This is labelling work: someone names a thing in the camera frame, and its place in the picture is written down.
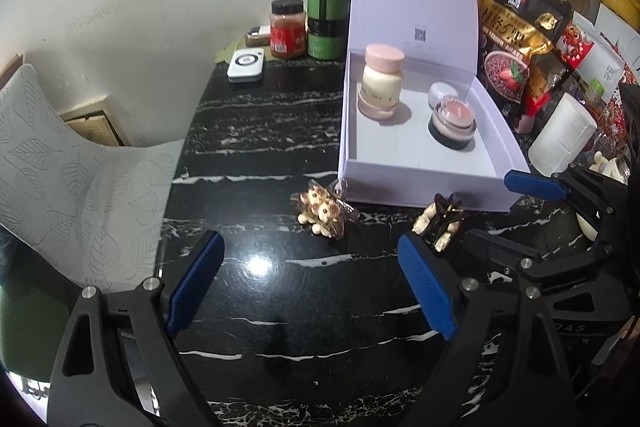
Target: figurine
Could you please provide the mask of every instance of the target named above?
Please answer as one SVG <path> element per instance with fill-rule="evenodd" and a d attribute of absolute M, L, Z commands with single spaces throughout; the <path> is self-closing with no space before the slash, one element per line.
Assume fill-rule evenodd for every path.
<path fill-rule="evenodd" d="M 298 206 L 301 211 L 300 214 L 298 214 L 298 222 L 300 225 L 306 225 L 306 223 L 313 224 L 316 222 L 318 209 L 322 202 L 329 199 L 329 192 L 312 180 L 309 182 L 308 191 L 294 194 L 291 197 L 292 201 L 294 196 L 297 196 L 297 200 L 301 203 Z"/>
<path fill-rule="evenodd" d="M 417 233 L 436 252 L 443 251 L 460 228 L 460 222 L 468 216 L 459 205 L 453 194 L 447 199 L 436 194 L 433 203 L 415 220 L 412 232 Z"/>
<path fill-rule="evenodd" d="M 354 223 L 360 213 L 350 204 L 342 200 L 347 183 L 338 178 L 327 188 L 323 188 L 315 180 L 309 181 L 306 192 L 291 195 L 291 203 L 300 213 L 298 222 L 301 225 L 312 225 L 311 231 L 316 235 L 340 239 L 344 235 L 344 222 Z"/>

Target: pink lid jar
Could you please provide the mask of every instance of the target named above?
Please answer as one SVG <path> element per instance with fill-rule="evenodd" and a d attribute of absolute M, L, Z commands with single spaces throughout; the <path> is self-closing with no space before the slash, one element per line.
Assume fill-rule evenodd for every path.
<path fill-rule="evenodd" d="M 387 44 L 370 44 L 364 61 L 358 109 L 374 120 L 391 118 L 400 101 L 404 53 Z"/>

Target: blue gripper pad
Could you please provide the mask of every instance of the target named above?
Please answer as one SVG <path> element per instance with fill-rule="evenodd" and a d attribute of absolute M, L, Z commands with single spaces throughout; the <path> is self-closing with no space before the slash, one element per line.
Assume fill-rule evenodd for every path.
<path fill-rule="evenodd" d="M 435 257 L 434 260 L 444 263 Z M 451 295 L 407 235 L 398 240 L 398 262 L 431 329 L 449 340 L 457 329 Z"/>
<path fill-rule="evenodd" d="M 225 241 L 213 232 L 171 295 L 164 326 L 169 338 L 190 326 L 224 258 Z"/>
<path fill-rule="evenodd" d="M 564 200 L 567 191 L 559 182 L 528 172 L 509 171 L 504 177 L 504 186 L 511 192 L 526 194 L 546 201 Z"/>

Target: white translucent container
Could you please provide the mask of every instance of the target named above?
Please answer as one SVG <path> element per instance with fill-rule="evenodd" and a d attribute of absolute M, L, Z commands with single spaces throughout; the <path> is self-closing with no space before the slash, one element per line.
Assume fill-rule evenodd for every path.
<path fill-rule="evenodd" d="M 596 122 L 580 102 L 564 93 L 529 148 L 531 164 L 543 175 L 563 172 L 593 136 Z"/>

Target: cream jar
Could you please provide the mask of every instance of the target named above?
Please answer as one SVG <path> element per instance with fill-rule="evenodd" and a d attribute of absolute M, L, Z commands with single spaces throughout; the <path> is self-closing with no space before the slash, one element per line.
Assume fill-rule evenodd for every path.
<path fill-rule="evenodd" d="M 446 95 L 433 110 L 428 129 L 445 147 L 464 149 L 476 132 L 474 111 L 464 100 Z"/>
<path fill-rule="evenodd" d="M 391 118 L 400 102 L 404 54 L 386 44 L 370 44 L 364 61 L 358 109 L 373 120 Z"/>

